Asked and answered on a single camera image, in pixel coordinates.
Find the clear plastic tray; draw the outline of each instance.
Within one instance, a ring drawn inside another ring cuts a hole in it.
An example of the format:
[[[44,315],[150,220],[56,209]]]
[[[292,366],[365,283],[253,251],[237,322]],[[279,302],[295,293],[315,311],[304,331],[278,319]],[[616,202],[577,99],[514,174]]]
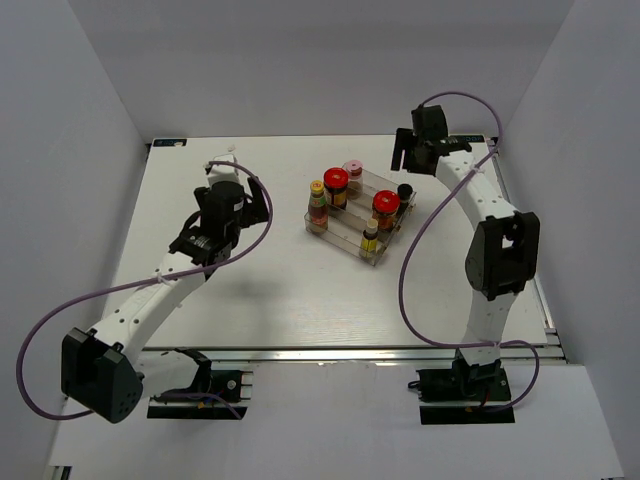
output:
[[[304,223],[308,232],[318,238],[326,240],[336,247],[349,252],[355,257],[359,257],[363,261],[376,265],[387,248],[393,237],[396,235],[402,222],[411,213],[414,206],[416,193],[413,192],[409,200],[409,207],[404,211],[401,217],[396,218],[393,230],[390,232],[378,232],[378,245],[375,254],[366,252],[360,248],[362,241],[362,232],[367,224],[367,220],[373,215],[372,203],[373,197],[380,190],[397,191],[398,184],[390,180],[379,177],[367,170],[362,170],[363,187],[362,192],[357,198],[349,198],[347,207],[341,208],[329,205],[329,222],[327,229],[318,229],[311,222],[309,214],[305,214]],[[356,192],[349,189],[347,197],[355,197]]]

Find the bottle with yellow cap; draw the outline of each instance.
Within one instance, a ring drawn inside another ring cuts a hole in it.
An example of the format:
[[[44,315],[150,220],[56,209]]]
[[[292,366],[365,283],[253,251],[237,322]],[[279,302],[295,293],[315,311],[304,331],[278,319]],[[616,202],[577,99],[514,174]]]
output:
[[[375,218],[367,220],[367,226],[362,232],[362,241],[360,242],[360,256],[362,258],[371,259],[376,256],[376,248],[378,247],[378,221]]]
[[[311,218],[311,230],[315,233],[324,233],[329,227],[329,206],[324,196],[324,183],[320,180],[311,182],[308,211]]]

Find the condiment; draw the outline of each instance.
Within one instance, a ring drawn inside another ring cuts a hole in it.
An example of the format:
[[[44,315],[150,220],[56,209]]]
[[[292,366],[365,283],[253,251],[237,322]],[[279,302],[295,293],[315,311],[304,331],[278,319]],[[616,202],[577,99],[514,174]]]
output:
[[[344,168],[330,168],[324,173],[324,188],[330,205],[338,208],[347,206],[347,184],[349,174]]]
[[[396,217],[401,218],[404,215],[405,210],[409,206],[409,200],[413,195],[413,187],[408,183],[398,185],[398,197],[400,198],[400,206],[398,207],[398,213]]]
[[[311,217],[311,230],[324,233],[329,227],[329,206],[324,196],[324,185],[320,180],[314,180],[310,188],[308,212]]]
[[[376,255],[378,246],[378,221],[375,218],[367,220],[367,226],[362,232],[360,242],[360,256],[362,258],[373,258]]]
[[[349,200],[354,200],[362,195],[362,162],[359,160],[351,160],[345,163],[342,168],[349,174],[347,197]]]
[[[380,190],[373,197],[373,218],[378,220],[378,228],[389,232],[400,206],[400,197],[391,190]]]

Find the black cap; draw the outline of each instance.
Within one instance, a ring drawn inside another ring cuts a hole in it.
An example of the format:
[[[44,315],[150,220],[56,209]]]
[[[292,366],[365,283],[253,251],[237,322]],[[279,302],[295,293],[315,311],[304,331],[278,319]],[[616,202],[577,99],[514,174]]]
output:
[[[407,200],[409,200],[412,194],[413,194],[413,187],[408,183],[403,183],[401,185],[398,185],[398,196],[400,197],[400,200],[402,200],[403,202],[406,202]]]

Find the gray wall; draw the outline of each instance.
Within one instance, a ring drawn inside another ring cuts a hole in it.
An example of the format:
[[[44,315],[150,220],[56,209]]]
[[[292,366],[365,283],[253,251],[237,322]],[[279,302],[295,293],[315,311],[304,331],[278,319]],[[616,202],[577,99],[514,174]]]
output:
[[[65,0],[0,5],[0,477],[39,479],[55,424],[15,387],[19,343],[59,303],[109,283],[144,165],[141,138]],[[99,303],[43,329],[25,370],[61,405],[59,349]]]
[[[540,273],[626,477],[640,479],[640,3],[578,0],[507,129],[503,166],[542,222]]]
[[[444,89],[505,121],[573,0],[70,0],[142,136],[392,133]],[[458,130],[493,131],[464,100]]]

